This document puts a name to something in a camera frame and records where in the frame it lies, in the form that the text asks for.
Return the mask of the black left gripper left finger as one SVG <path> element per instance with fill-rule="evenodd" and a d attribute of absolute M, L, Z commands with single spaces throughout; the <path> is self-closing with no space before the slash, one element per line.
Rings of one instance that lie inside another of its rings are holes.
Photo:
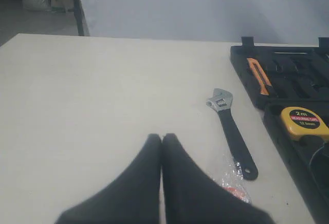
<path fill-rule="evenodd" d="M 148 135 L 131 164 L 107 187 L 64 211 L 57 223 L 159 223 L 161 138 Z"/>

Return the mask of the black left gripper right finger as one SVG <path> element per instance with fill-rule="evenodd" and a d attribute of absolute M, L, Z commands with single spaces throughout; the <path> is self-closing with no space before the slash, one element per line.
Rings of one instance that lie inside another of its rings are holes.
<path fill-rule="evenodd" d="M 273 223 L 206 175 L 175 134 L 162 141 L 162 178 L 167 223 Z"/>

